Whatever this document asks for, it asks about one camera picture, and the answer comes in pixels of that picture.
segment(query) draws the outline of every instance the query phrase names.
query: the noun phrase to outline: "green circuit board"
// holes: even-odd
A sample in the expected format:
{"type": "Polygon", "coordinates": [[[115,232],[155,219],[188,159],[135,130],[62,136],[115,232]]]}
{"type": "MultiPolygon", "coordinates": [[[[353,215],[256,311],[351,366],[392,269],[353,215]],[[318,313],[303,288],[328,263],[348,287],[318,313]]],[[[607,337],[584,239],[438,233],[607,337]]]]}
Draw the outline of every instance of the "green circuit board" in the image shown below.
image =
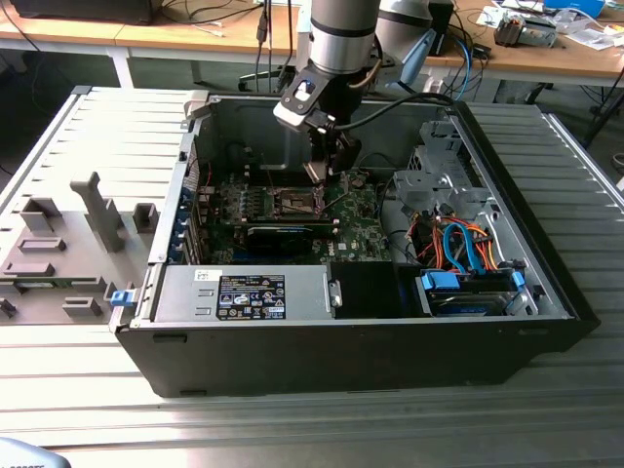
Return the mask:
{"type": "Polygon", "coordinates": [[[249,187],[243,177],[228,175],[215,182],[211,198],[205,224],[208,263],[390,260],[377,219],[376,185],[368,183],[364,175],[346,174],[322,188],[249,187]],[[309,251],[294,255],[250,253],[250,229],[275,225],[313,231],[309,251]]]}

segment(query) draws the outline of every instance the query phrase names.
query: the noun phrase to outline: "power supply label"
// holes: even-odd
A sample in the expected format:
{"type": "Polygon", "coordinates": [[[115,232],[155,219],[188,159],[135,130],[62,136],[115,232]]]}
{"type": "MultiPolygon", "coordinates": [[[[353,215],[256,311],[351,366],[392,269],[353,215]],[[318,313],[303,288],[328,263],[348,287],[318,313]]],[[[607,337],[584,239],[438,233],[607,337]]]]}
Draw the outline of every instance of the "power supply label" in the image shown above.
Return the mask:
{"type": "Polygon", "coordinates": [[[284,276],[221,276],[216,317],[219,320],[286,319],[284,276]]]}

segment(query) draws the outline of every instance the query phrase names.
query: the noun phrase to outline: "motherboard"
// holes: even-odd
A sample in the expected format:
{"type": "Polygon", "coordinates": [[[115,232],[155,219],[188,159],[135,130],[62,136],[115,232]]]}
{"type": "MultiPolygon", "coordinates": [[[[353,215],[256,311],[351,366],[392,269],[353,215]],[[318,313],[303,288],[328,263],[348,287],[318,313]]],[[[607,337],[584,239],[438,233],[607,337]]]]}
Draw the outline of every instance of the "motherboard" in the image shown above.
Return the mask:
{"type": "Polygon", "coordinates": [[[326,185],[279,171],[214,174],[198,202],[210,264],[390,260],[379,184],[351,172],[326,185]]]}

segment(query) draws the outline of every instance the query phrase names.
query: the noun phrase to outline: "blue latch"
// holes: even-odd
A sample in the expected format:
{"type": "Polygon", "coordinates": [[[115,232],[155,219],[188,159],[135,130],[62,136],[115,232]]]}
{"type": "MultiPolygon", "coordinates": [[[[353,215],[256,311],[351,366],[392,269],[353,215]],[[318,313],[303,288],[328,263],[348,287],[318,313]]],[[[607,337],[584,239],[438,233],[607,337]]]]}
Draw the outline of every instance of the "blue latch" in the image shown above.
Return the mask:
{"type": "Polygon", "coordinates": [[[449,271],[428,271],[422,276],[422,287],[428,290],[458,290],[457,275],[449,271]]]}
{"type": "Polygon", "coordinates": [[[523,274],[520,271],[514,271],[511,274],[511,279],[514,280],[514,283],[516,283],[516,288],[520,289],[522,286],[525,285],[525,277],[523,276],[523,274]]]}
{"type": "Polygon", "coordinates": [[[137,290],[119,290],[110,297],[110,305],[113,307],[133,307],[137,302],[137,290]]]}

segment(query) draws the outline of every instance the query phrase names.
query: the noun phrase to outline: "blue cable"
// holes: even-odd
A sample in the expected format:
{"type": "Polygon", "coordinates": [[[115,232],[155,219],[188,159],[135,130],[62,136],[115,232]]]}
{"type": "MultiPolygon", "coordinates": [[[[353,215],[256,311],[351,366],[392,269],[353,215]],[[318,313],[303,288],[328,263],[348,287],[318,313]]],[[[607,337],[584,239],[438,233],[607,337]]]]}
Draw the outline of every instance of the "blue cable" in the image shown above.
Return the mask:
{"type": "Polygon", "coordinates": [[[457,39],[455,36],[451,36],[451,37],[463,49],[464,56],[466,57],[466,78],[464,79],[464,86],[462,86],[461,91],[459,92],[459,96],[455,98],[455,100],[460,100],[462,95],[464,94],[464,91],[466,91],[466,86],[468,86],[468,81],[470,81],[470,70],[472,68],[472,60],[470,59],[470,53],[468,52],[468,48],[466,47],[466,45],[463,42],[461,42],[459,39],[457,39]]]}
{"type": "Polygon", "coordinates": [[[453,227],[458,227],[461,230],[462,234],[464,235],[464,240],[466,242],[466,253],[468,254],[468,261],[470,261],[470,266],[472,267],[472,269],[476,270],[480,274],[485,273],[486,270],[479,262],[479,258],[475,255],[475,250],[473,249],[473,246],[472,246],[472,236],[470,235],[470,231],[466,229],[465,226],[462,226],[461,224],[457,222],[454,222],[453,224],[449,224],[447,228],[445,229],[445,235],[443,237],[443,246],[445,249],[445,257],[447,258],[447,260],[450,263],[452,263],[455,267],[457,267],[460,273],[466,273],[466,269],[463,267],[463,265],[459,263],[457,260],[455,260],[455,258],[452,256],[452,253],[450,252],[450,242],[449,242],[450,232],[452,231],[453,227]]]}

